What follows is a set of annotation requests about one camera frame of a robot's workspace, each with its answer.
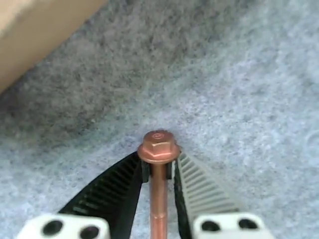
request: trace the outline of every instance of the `plastic jaw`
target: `plastic jaw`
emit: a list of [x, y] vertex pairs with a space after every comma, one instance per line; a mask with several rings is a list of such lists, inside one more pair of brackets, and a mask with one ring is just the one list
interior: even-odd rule
[[175, 205], [182, 239], [190, 239], [194, 220], [203, 214], [242, 211], [243, 206], [214, 172], [182, 152], [174, 164]]
[[250, 213], [202, 215], [193, 222], [192, 239], [275, 239], [262, 219]]
[[141, 159], [134, 152], [88, 184], [59, 213], [99, 217], [112, 239], [130, 238], [142, 185]]
[[26, 222], [16, 239], [111, 239], [102, 218], [76, 215], [42, 215]]

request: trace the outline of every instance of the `hole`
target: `hole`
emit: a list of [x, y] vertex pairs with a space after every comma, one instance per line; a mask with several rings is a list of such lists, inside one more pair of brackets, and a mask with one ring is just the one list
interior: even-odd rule
[[250, 219], [242, 219], [238, 223], [241, 229], [257, 229], [257, 224]]
[[152, 135], [152, 137], [153, 137], [154, 139], [162, 139], [162, 138], [165, 137], [165, 135], [164, 135], [163, 133], [154, 133], [154, 134]]
[[53, 236], [58, 234], [63, 227], [63, 223], [58, 220], [50, 221], [43, 227], [43, 234], [45, 236]]
[[95, 226], [89, 226], [84, 228], [80, 233], [81, 239], [94, 239], [99, 234], [99, 229]]
[[212, 221], [206, 221], [201, 225], [201, 228], [205, 232], [217, 232], [220, 231], [220, 227], [217, 223]]

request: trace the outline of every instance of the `carpet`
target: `carpet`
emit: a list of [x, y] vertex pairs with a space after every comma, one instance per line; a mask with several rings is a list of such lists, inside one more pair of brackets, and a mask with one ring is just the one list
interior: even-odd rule
[[[277, 239], [319, 235], [319, 1], [110, 0], [0, 96], [0, 228], [56, 212], [153, 129]], [[132, 238], [149, 238], [143, 185]], [[172, 186], [168, 238], [179, 238]]]

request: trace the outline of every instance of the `bolt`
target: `bolt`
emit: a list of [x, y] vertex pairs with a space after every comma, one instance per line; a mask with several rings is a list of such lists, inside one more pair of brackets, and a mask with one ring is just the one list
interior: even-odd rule
[[165, 130], [148, 132], [138, 148], [139, 157], [151, 165], [151, 239], [167, 239], [166, 164], [180, 154], [174, 135]]

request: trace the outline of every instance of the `ridged rubber grip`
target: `ridged rubber grip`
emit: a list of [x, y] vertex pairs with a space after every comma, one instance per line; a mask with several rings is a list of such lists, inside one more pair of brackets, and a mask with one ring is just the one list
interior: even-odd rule
[[103, 218], [112, 239], [129, 239], [141, 185], [141, 159], [134, 152], [89, 183], [59, 213]]
[[178, 229], [182, 239], [192, 238], [194, 220], [204, 214], [239, 212], [243, 206], [199, 160], [182, 152], [175, 163], [174, 191]]

